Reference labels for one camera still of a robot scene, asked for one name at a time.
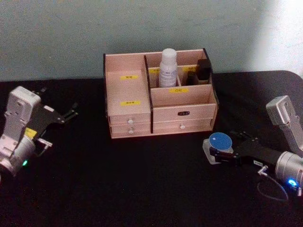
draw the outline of blue lid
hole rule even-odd
[[[228,150],[232,147],[231,138],[222,132],[216,132],[209,137],[210,145],[217,150]]]

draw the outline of black table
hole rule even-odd
[[[303,80],[287,71],[214,75],[220,101],[215,131],[246,131],[264,146],[287,150],[265,105],[289,95],[303,118]],[[0,113],[22,85],[47,87],[44,104],[58,112],[77,101],[79,116],[45,138],[54,143],[0,188],[0,226],[302,226],[302,199],[269,200],[257,191],[254,166],[210,165],[202,141],[210,133],[111,140],[103,80],[0,83]],[[4,126],[0,118],[0,128]],[[282,196],[269,182],[264,190]]]

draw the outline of cable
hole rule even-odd
[[[287,201],[288,201],[288,194],[287,194],[286,190],[283,188],[283,186],[282,186],[278,181],[276,181],[274,178],[272,178],[271,176],[269,176],[269,175],[267,175],[267,174],[263,174],[263,176],[267,177],[268,179],[270,179],[271,181],[273,181],[274,183],[276,183],[276,185],[278,185],[278,186],[282,189],[282,191],[284,192],[284,194],[285,194],[285,196],[286,196],[286,199],[280,199],[280,198],[277,198],[277,197],[273,197],[273,196],[264,194],[264,193],[260,190],[260,183],[261,183],[261,182],[259,182],[258,185],[257,185],[257,190],[258,190],[258,192],[259,192],[261,195],[265,196],[266,198],[269,198],[269,199],[272,199],[272,200],[276,200],[276,201],[280,201],[280,202],[287,202]]]

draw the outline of yellow sticker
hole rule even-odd
[[[195,72],[196,71],[197,66],[185,66],[182,68],[183,72]]]
[[[138,75],[129,75],[129,76],[122,76],[120,79],[125,80],[125,79],[138,79]]]
[[[149,69],[148,72],[149,72],[149,73],[160,73],[160,68]]]
[[[188,92],[188,88],[171,88],[169,90],[170,93],[186,93]]]
[[[136,101],[126,101],[126,102],[121,102],[120,105],[121,106],[129,106],[129,105],[140,105],[141,101],[140,100],[136,100]]]
[[[36,134],[37,134],[37,132],[35,130],[32,130],[30,128],[25,129],[25,135],[27,137],[29,137],[30,139],[33,139]]]

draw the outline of white wall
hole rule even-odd
[[[206,48],[215,72],[303,75],[300,0],[4,0],[0,80],[102,77],[102,54]]]

